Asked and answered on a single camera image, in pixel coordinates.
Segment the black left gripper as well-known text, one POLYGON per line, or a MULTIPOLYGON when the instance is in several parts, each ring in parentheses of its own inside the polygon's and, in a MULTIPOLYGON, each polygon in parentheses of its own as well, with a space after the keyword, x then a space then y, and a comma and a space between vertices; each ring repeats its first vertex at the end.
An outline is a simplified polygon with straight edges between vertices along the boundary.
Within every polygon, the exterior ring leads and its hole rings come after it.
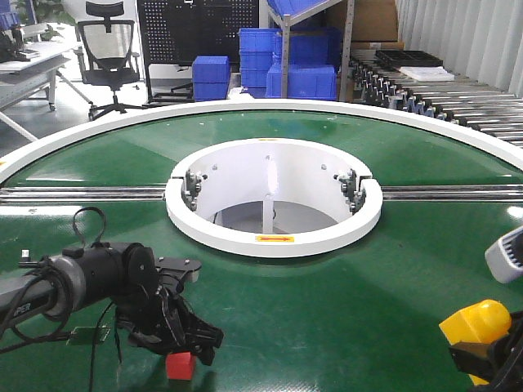
POLYGON ((212 365, 224 333, 197 317, 181 295, 201 268, 200 261, 173 257, 160 257, 149 271, 142 263, 132 267, 129 292, 114 298, 117 327, 129 331, 131 345, 160 355, 191 352, 212 365))

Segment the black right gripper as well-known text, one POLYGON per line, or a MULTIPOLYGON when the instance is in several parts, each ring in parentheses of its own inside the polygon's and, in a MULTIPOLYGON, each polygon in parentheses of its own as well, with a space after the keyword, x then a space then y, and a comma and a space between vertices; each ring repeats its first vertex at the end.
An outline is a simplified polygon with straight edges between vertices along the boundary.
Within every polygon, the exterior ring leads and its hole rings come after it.
POLYGON ((460 341, 449 347, 457 369, 488 381, 492 391, 522 391, 522 311, 511 316, 503 345, 460 341))

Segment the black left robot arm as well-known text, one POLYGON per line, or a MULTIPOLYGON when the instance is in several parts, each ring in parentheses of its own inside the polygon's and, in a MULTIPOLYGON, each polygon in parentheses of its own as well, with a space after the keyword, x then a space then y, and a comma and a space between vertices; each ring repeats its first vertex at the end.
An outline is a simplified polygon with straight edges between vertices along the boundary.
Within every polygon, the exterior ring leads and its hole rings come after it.
POLYGON ((197 317, 181 295, 197 279, 199 261, 157 258, 140 243, 95 243, 40 261, 23 251, 20 267, 27 273, 1 281, 1 329, 40 314, 58 324, 43 336, 21 335, 24 344, 64 338, 73 312, 109 298, 131 345, 160 355, 190 352, 205 365, 221 346, 222 330, 197 317))

